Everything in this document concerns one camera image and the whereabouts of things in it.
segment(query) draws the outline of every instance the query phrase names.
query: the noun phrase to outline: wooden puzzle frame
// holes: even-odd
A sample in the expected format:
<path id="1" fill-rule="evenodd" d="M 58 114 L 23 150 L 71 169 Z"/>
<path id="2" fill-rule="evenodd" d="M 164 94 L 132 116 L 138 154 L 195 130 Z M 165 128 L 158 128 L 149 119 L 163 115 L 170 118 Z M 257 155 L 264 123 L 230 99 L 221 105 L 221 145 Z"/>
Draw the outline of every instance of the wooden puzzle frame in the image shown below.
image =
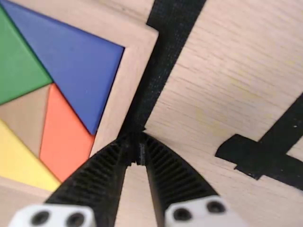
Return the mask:
<path id="1" fill-rule="evenodd" d="M 91 156 L 117 136 L 150 58 L 158 32 L 94 0 L 10 0 L 125 48 Z"/>

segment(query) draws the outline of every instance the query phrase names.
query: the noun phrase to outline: wood grain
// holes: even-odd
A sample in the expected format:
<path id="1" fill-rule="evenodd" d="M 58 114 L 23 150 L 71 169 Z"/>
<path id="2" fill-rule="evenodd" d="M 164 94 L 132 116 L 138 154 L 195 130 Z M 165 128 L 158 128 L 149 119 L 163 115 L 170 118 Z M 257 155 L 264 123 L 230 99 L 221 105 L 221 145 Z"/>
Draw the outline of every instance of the wood grain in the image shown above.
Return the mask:
<path id="1" fill-rule="evenodd" d="M 301 226 L 303 192 L 265 176 L 255 181 L 214 154 L 235 133 L 259 140 L 302 93 L 302 3 L 207 0 L 145 126 L 252 227 Z M 288 154 L 303 160 L 303 140 Z M 137 182 L 137 190 L 125 184 L 125 194 L 144 194 L 136 205 L 144 204 L 142 214 L 150 212 L 150 196 L 141 190 L 148 185 L 146 176 L 128 175 L 126 181 Z M 132 226 L 143 219 L 145 226 L 155 226 L 153 213 L 140 217 L 121 206 L 117 226 L 123 226 L 119 218 Z"/>
<path id="2" fill-rule="evenodd" d="M 0 177 L 0 226 L 7 226 L 17 210 L 43 203 L 50 195 L 49 191 Z"/>
<path id="3" fill-rule="evenodd" d="M 12 0 L 19 5 L 124 46 L 91 155 L 114 140 L 122 126 L 158 32 L 95 0 Z"/>
<path id="4" fill-rule="evenodd" d="M 0 105 L 0 119 L 39 157 L 49 85 Z"/>

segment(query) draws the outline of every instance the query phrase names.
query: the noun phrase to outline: black tape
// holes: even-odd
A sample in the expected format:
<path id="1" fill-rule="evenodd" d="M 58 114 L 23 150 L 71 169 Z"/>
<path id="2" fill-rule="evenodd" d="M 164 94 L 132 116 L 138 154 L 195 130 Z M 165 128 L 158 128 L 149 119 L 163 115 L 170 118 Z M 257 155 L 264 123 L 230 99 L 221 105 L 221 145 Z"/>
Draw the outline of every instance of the black tape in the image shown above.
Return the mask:
<path id="1" fill-rule="evenodd" d="M 303 93 L 258 142 L 234 135 L 215 156 L 236 163 L 235 169 L 256 180 L 267 175 L 303 190 L 303 162 L 286 154 L 302 135 Z"/>
<path id="2" fill-rule="evenodd" d="M 206 0 L 155 0 L 147 25 L 159 38 L 120 131 L 142 131 Z"/>

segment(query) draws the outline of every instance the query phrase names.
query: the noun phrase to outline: tangram puzzle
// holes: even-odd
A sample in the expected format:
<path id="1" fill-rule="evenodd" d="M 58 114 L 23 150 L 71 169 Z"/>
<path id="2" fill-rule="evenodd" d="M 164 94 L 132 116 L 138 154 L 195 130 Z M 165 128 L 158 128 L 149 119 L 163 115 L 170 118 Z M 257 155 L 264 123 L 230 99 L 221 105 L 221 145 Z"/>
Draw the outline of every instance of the tangram puzzle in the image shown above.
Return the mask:
<path id="1" fill-rule="evenodd" d="M 53 191 L 88 158 L 124 47 L 0 0 L 0 175 Z"/>

